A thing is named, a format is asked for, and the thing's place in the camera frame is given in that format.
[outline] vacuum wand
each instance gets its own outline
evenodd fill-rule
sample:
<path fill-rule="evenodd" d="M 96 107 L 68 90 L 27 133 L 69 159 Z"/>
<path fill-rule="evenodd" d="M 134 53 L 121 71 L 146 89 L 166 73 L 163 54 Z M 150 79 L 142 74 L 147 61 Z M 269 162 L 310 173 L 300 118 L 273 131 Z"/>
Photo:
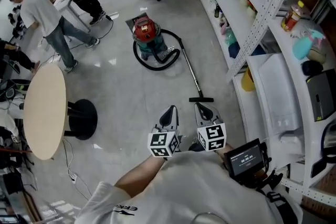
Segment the vacuum wand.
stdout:
<path fill-rule="evenodd" d="M 199 97 L 191 97 L 189 98 L 189 102 L 214 102 L 214 99 L 213 98 L 210 98 L 210 97 L 204 97 L 203 96 L 203 92 L 200 88 L 200 85 L 198 84 L 198 80 L 195 76 L 195 73 L 194 73 L 194 70 L 193 70 L 193 67 L 191 66 L 191 63 L 189 61 L 189 58 L 188 58 L 188 55 L 187 53 L 185 52 L 185 49 L 184 49 L 184 46 L 183 46 L 183 43 L 182 43 L 182 40 L 179 38 L 178 42 L 180 43 L 180 46 L 181 46 L 181 49 L 182 49 L 182 53 L 184 55 L 184 58 L 189 66 L 189 69 L 190 69 L 190 72 L 191 72 L 191 75 L 193 76 L 193 79 L 194 79 L 194 82 L 196 84 L 196 87 L 197 87 L 197 90 L 198 90 L 198 95 Z"/>

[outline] vacuum hose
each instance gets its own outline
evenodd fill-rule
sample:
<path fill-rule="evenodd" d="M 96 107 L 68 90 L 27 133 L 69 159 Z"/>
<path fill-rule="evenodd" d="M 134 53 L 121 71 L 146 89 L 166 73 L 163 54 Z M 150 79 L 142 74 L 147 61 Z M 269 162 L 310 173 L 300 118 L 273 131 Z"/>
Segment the vacuum hose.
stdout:
<path fill-rule="evenodd" d="M 168 30 L 165 30 L 165 29 L 161 29 L 161 32 L 162 33 L 166 33 L 166 34 L 169 34 L 171 36 L 173 36 L 174 38 L 177 39 L 178 43 L 180 44 L 180 46 L 183 48 L 183 44 L 182 44 L 182 39 L 176 35 L 175 33 L 173 32 L 170 32 Z M 169 66 L 171 66 L 173 63 L 175 63 L 175 61 L 178 59 L 179 55 L 180 55 L 180 50 L 178 49 L 173 49 L 171 52 L 169 52 L 169 54 L 164 57 L 163 59 L 160 59 L 158 57 L 158 55 L 156 54 L 154 48 L 155 48 L 155 44 L 151 44 L 149 43 L 148 44 L 148 47 L 151 49 L 152 53 L 153 53 L 153 56 L 155 57 L 155 59 L 159 62 L 159 63 L 166 63 L 168 61 L 168 59 L 173 55 L 175 54 L 174 58 L 169 62 L 167 63 L 165 66 L 161 66 L 161 67 L 152 67 L 152 66 L 149 66 L 147 65 L 138 55 L 138 52 L 136 50 L 136 47 L 137 47 L 137 42 L 134 41 L 133 42 L 133 52 L 134 52 L 134 55 L 136 57 L 136 59 L 139 61 L 140 64 L 142 64 L 144 67 L 150 69 L 150 70 L 153 70 L 153 71 L 161 71 L 161 70 L 164 70 L 166 68 L 168 68 Z"/>

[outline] bottle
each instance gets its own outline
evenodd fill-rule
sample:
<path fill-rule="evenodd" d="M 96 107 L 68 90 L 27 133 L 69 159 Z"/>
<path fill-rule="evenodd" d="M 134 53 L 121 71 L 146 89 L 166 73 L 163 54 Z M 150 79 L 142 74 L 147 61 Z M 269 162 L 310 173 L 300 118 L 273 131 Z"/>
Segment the bottle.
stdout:
<path fill-rule="evenodd" d="M 287 14 L 281 22 L 281 26 L 286 32 L 291 31 L 298 20 L 301 18 L 304 6 L 304 3 L 299 0 L 298 4 L 293 4 L 290 10 L 287 11 Z"/>
<path fill-rule="evenodd" d="M 216 5 L 216 8 L 215 8 L 215 18 L 218 18 L 219 17 L 219 11 L 221 10 L 221 8 L 219 7 L 219 5 L 217 4 Z"/>

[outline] concrete floor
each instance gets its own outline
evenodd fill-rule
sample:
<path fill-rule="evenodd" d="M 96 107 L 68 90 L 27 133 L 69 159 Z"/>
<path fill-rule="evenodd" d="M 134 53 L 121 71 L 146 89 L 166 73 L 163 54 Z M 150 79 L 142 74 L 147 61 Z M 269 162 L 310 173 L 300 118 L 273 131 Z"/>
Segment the concrete floor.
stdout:
<path fill-rule="evenodd" d="M 189 97 L 196 97 L 197 90 L 186 61 L 181 54 L 177 62 L 164 71 L 150 71 L 142 67 L 132 51 L 132 35 L 125 20 L 147 12 L 150 18 L 183 40 L 188 56 L 206 97 L 213 97 L 220 112 L 233 147 L 245 143 L 244 127 L 232 83 L 226 84 L 227 65 L 220 45 L 200 0 L 99 0 L 107 14 L 119 13 L 109 34 L 91 49 L 80 46 L 72 50 L 79 65 L 65 75 L 68 99 L 75 102 L 89 99 L 98 111 L 98 127 L 93 137 L 80 141 L 66 138 L 73 146 L 74 159 L 71 170 L 93 192 L 100 181 L 115 183 L 123 174 L 149 156 L 147 135 L 153 122 L 165 108 L 175 105 L 179 111 L 182 150 L 191 144 L 196 133 L 194 104 Z M 90 16 L 81 18 L 89 22 Z M 103 36 L 110 28 L 106 19 L 92 27 L 91 33 Z M 54 54 L 52 48 L 45 52 L 36 47 L 33 38 L 27 49 L 32 59 L 46 60 Z M 79 44 L 77 40 L 70 47 Z M 65 143 L 68 159 L 70 145 Z M 38 191 L 36 199 L 43 199 L 75 216 L 86 200 L 76 190 L 67 174 L 63 144 L 54 159 L 35 162 L 32 167 Z M 35 184 L 29 174 L 27 184 Z M 90 197 L 81 180 L 76 187 Z M 44 214 L 52 211 L 42 208 Z"/>

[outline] wooden tabletop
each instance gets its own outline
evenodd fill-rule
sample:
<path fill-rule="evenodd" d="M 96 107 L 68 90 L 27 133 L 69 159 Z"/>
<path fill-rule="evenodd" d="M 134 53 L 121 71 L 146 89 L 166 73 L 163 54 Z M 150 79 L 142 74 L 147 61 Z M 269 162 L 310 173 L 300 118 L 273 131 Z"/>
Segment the wooden tabletop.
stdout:
<path fill-rule="evenodd" d="M 50 159 L 64 134 L 68 103 L 62 71 L 49 63 L 35 74 L 24 105 L 28 145 L 39 159 Z"/>

